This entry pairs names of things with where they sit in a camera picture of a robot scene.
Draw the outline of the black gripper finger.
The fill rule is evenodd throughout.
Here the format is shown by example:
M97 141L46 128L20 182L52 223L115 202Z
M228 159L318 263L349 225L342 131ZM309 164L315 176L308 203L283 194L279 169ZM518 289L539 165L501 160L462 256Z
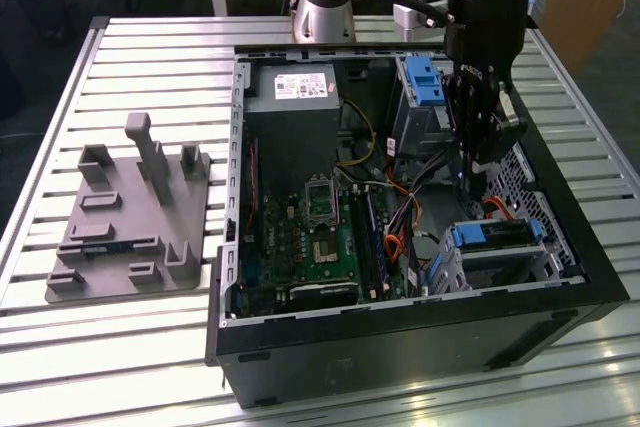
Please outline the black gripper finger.
M460 189L480 201L487 172L504 156L504 119L498 112L502 81L493 74L480 80L472 74L446 74L442 90L449 126L462 156Z
M500 135L498 140L498 159L506 156L518 142L528 127L528 112L514 86L510 88L504 82L499 83L498 114Z

